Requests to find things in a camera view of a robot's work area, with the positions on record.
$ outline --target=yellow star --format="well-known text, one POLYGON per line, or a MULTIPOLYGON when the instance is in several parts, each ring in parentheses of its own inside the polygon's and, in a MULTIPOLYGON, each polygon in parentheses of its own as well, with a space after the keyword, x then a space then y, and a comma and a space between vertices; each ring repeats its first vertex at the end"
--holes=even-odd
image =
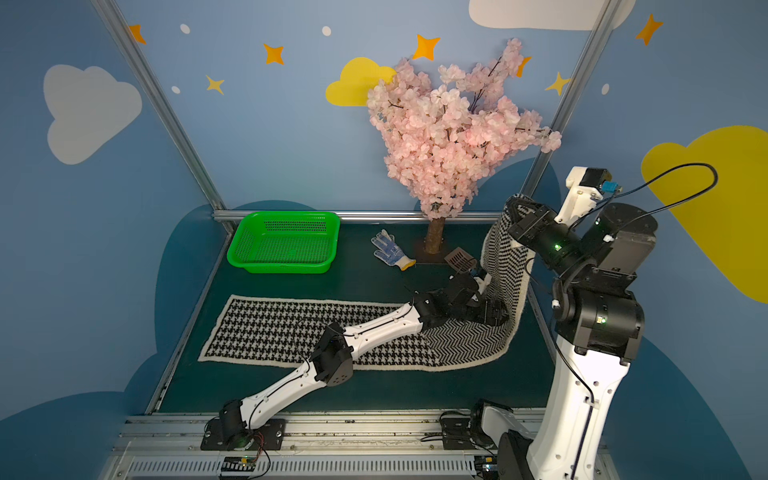
POLYGON ((413 54, 413 59, 416 60, 417 58, 424 57, 434 61, 435 45, 440 41, 440 38, 424 38, 421 35, 417 35, 417 37, 419 37, 419 47, 413 54))
POLYGON ((533 57, 525 57, 523 58, 523 62, 518 67, 518 78, 522 78, 523 76, 523 68, 525 68, 525 64, 528 63, 528 60, 532 59, 533 57))
POLYGON ((131 35, 134 36, 134 39, 137 42, 143 43, 144 45, 147 44, 147 42, 144 41, 144 37, 141 36, 141 25, 131 25, 128 28, 131 30, 131 35))
POLYGON ((273 48, 264 44, 264 48, 266 48, 266 62, 269 63, 279 63, 281 65, 285 65, 283 63, 283 47, 277 47, 273 48))
POLYGON ((224 80, 213 81, 210 77, 208 77, 208 81, 210 82, 210 85, 208 85, 206 90, 218 90, 220 94, 224 94, 224 92, 221 91, 221 84, 224 83, 224 80))
POLYGON ((570 78, 563 79, 563 77, 560 76, 560 72, 558 72, 558 79, 554 82, 554 84, 546 87, 545 90, 557 90, 558 91, 558 97, 559 97, 560 95, 563 94, 563 87, 569 81, 571 81, 570 78))
POLYGON ((642 41, 645 42, 645 45, 648 46, 648 42, 650 41, 650 38, 654 36, 654 33, 656 33, 656 30, 658 30, 659 27, 662 25, 664 25, 664 22, 654 22, 654 16, 651 15, 648 19, 648 23, 645 24, 643 31, 638 33, 637 37, 635 38, 642 39, 642 41))

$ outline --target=brown mesh object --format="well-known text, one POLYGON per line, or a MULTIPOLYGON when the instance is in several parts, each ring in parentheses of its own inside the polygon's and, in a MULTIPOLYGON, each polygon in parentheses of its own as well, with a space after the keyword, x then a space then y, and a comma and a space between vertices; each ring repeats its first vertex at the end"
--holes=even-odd
POLYGON ((478 261, 462 248, 457 248, 445 256, 445 262, 457 273, 467 273, 478 265, 478 261))

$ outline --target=houndstooth rug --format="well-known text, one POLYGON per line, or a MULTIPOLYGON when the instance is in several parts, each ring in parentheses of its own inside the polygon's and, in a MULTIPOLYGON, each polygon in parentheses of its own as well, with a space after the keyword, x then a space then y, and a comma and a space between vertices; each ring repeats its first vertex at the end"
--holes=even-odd
MULTIPOLYGON (((492 274, 485 295, 505 302, 510 316, 506 324, 450 321, 371 350, 355 362, 355 369, 439 372, 482 365, 504 355, 518 329, 528 288, 525 262, 532 257, 527 248, 512 243, 506 233, 509 223, 509 216, 502 214, 485 238, 481 259, 492 274)), ((401 305, 232 295, 198 360, 294 367, 313 351, 329 323, 356 325, 401 305)))

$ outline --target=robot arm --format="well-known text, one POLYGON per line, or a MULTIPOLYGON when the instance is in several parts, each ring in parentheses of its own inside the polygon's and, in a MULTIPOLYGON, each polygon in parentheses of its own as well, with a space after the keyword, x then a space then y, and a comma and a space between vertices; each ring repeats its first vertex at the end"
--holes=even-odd
POLYGON ((616 191, 610 179, 602 169, 571 170, 570 191, 557 215, 519 195, 505 207, 510 236, 558 275, 552 287, 558 357, 535 439, 504 421, 509 414, 503 406, 477 408, 476 422, 499 447, 500 470, 505 463, 502 480, 594 478, 608 407, 643 336, 643 310, 627 288, 655 245, 657 226, 650 216, 631 221, 645 212, 615 203, 601 211, 582 238, 571 231, 596 199, 616 191))
POLYGON ((568 194, 554 218, 557 223, 570 227, 576 220, 592 211, 603 194, 613 193, 618 185, 604 168, 573 167, 565 179, 568 194))
POLYGON ((482 293, 490 274, 481 272, 451 277, 448 286, 435 292, 417 293, 413 300, 377 319, 355 326, 331 323, 314 351, 280 381, 242 400, 224 405, 212 430, 221 431, 222 449, 245 448, 256 430, 288 405, 327 386, 346 382, 353 362, 371 349, 400 336, 441 326, 451 318, 498 325, 508 318, 502 303, 486 303, 482 293))
MULTIPOLYGON (((429 298, 423 301, 429 304, 429 298)), ((352 376, 352 362, 363 353, 400 336, 419 333, 423 326, 418 310, 410 303, 360 325, 344 329, 338 323, 328 325, 318 348, 304 363, 279 382, 240 401, 245 428, 257 430, 306 394, 344 383, 352 376)))

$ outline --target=yellow cloud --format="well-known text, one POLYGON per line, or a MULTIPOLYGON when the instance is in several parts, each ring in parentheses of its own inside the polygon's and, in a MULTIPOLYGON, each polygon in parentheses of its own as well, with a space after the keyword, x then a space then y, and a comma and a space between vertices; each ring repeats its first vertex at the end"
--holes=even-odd
POLYGON ((392 81, 395 73, 394 68, 379 67, 369 58, 353 58, 344 65, 339 81, 326 88, 326 99, 340 107, 365 107, 368 90, 378 85, 379 80, 392 81))
MULTIPOLYGON (((764 244, 768 222, 760 219, 768 178, 768 132, 756 127, 719 128, 688 147, 661 144, 643 159, 648 181, 678 164, 705 162, 720 175, 718 185, 672 214, 720 272, 749 298, 768 303, 764 244)), ((653 182, 650 189, 664 204, 688 197, 712 181, 704 167, 686 167, 653 182)))

